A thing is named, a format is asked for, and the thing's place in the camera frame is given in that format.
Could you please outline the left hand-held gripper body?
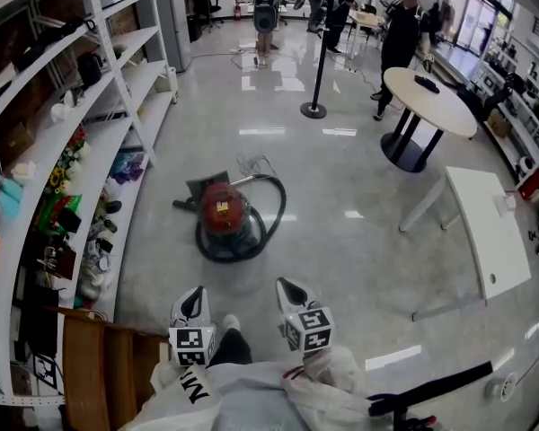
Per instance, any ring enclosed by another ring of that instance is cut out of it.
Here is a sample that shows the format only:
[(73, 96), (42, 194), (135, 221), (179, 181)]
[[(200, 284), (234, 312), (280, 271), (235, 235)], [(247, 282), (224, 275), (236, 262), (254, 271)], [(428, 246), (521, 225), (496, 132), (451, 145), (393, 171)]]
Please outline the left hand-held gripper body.
[(207, 366), (216, 347), (216, 327), (170, 328), (169, 342), (176, 365)]

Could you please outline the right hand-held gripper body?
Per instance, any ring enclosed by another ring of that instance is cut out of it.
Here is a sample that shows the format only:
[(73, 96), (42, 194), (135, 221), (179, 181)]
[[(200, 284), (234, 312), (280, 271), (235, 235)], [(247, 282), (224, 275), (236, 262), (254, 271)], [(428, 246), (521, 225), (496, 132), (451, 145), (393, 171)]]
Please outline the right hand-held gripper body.
[(281, 313), (283, 336), (291, 351), (312, 354), (329, 347), (335, 324), (329, 307)]

